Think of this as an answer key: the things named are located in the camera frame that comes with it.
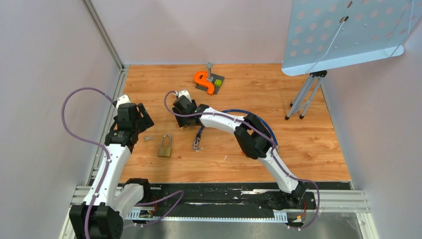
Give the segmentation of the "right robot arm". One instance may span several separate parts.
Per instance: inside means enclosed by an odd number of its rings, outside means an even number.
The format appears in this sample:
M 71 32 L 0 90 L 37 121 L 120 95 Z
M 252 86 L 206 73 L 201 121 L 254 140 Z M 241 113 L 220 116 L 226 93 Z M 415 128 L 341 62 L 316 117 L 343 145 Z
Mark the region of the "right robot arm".
M 180 127 L 215 128 L 232 134 L 242 152 L 258 160 L 270 172 L 279 189 L 284 192 L 287 206 L 296 208 L 304 201 L 305 186 L 287 168 L 277 152 L 277 145 L 269 130 L 254 114 L 245 117 L 217 111 L 208 105 L 197 105 L 188 92 L 174 92 L 173 113 Z

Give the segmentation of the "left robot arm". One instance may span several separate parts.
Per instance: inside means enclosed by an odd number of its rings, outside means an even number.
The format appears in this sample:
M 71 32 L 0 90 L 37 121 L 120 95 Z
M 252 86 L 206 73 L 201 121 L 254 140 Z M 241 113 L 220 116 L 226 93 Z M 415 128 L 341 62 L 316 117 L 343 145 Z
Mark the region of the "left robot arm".
M 143 104 L 116 104 L 117 115 L 105 137 L 104 157 L 91 189 L 80 204 L 72 205 L 69 218 L 78 239 L 118 239 L 123 221 L 135 204 L 146 206 L 152 192 L 146 179 L 129 179 L 119 195 L 117 186 L 138 135 L 154 126 Z

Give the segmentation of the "small brass padlock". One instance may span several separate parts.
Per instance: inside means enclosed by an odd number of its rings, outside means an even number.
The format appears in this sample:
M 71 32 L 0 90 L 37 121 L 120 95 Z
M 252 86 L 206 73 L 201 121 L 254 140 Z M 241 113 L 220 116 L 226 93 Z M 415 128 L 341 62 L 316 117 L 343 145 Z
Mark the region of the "small brass padlock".
M 166 134 L 162 137 L 161 144 L 158 150 L 158 157 L 171 157 L 172 152 L 172 136 Z

